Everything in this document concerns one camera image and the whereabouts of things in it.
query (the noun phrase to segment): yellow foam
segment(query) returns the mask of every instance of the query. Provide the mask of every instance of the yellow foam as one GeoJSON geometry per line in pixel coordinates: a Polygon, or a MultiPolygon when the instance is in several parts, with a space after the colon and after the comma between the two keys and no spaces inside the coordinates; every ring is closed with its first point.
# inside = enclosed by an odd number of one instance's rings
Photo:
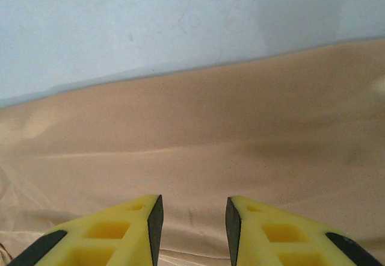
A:
{"type": "Polygon", "coordinates": [[[257,203],[230,198],[241,218],[237,266],[356,266],[326,236],[341,231],[257,203]]]}
{"type": "Polygon", "coordinates": [[[152,266],[147,220],[158,199],[149,195],[60,224],[67,235],[36,266],[152,266]]]}

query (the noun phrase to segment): beige fabric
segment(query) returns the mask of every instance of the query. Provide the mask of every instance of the beige fabric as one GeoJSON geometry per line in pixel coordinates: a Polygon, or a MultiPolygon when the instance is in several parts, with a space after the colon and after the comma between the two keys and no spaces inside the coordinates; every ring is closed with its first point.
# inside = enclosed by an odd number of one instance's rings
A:
{"type": "Polygon", "coordinates": [[[0,110],[0,242],[164,195],[162,265],[229,265],[241,194],[385,262],[385,41],[100,85],[0,110]]]}
{"type": "Polygon", "coordinates": [[[0,266],[6,266],[12,261],[11,255],[7,249],[0,243],[0,266]]]}

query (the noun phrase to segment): tan cloth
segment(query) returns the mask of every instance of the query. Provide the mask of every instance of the tan cloth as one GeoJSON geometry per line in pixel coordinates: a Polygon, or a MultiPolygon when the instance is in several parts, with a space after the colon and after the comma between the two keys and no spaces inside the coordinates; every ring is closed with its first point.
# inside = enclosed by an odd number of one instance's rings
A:
{"type": "Polygon", "coordinates": [[[4,108],[0,242],[17,255],[55,224],[161,193],[160,266],[230,265],[224,210],[241,194],[384,263],[384,78],[379,40],[4,108]]]}
{"type": "Polygon", "coordinates": [[[7,249],[0,243],[0,266],[6,266],[12,261],[12,256],[7,249]]]}

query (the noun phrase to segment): square cutout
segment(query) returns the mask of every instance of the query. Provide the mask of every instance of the square cutout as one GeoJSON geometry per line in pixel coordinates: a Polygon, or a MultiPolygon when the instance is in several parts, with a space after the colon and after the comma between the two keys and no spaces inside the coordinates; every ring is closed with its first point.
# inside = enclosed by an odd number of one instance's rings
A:
{"type": "Polygon", "coordinates": [[[93,248],[80,247],[75,248],[70,252],[70,255],[65,261],[60,263],[60,266],[106,266],[114,248],[93,248]]]}
{"type": "Polygon", "coordinates": [[[265,224],[262,226],[270,242],[306,242],[308,239],[302,231],[290,224],[265,224]]]}
{"type": "Polygon", "coordinates": [[[253,205],[247,205],[246,206],[247,210],[250,211],[250,212],[261,212],[260,209],[258,209],[257,207],[253,206],[253,205]]]}
{"type": "Polygon", "coordinates": [[[137,204],[137,205],[134,205],[134,206],[131,206],[130,208],[128,208],[127,210],[128,211],[139,211],[143,208],[143,205],[142,204],[137,204]]]}
{"type": "Polygon", "coordinates": [[[100,222],[92,226],[84,238],[122,239],[129,227],[128,222],[100,222]]]}
{"type": "Polygon", "coordinates": [[[280,253],[283,266],[326,266],[319,253],[280,253]]]}

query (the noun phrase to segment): black rubber tip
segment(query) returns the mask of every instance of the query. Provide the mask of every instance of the black rubber tip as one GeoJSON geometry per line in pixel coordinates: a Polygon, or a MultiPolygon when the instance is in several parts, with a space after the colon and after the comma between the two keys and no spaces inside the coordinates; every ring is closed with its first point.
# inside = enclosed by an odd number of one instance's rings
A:
{"type": "Polygon", "coordinates": [[[40,237],[10,262],[8,266],[35,266],[35,264],[38,263],[38,261],[54,248],[66,235],[66,231],[58,230],[40,237]]]}
{"type": "Polygon", "coordinates": [[[236,266],[239,250],[239,239],[241,237],[242,220],[231,197],[227,198],[226,205],[226,233],[229,243],[231,265],[236,266]]]}
{"type": "Polygon", "coordinates": [[[149,240],[152,257],[152,265],[157,266],[159,258],[159,247],[161,245],[161,235],[163,227],[163,201],[162,195],[159,195],[154,207],[151,210],[147,220],[149,228],[149,240]]]}
{"type": "Polygon", "coordinates": [[[352,239],[332,232],[326,236],[357,266],[383,266],[352,239]]]}

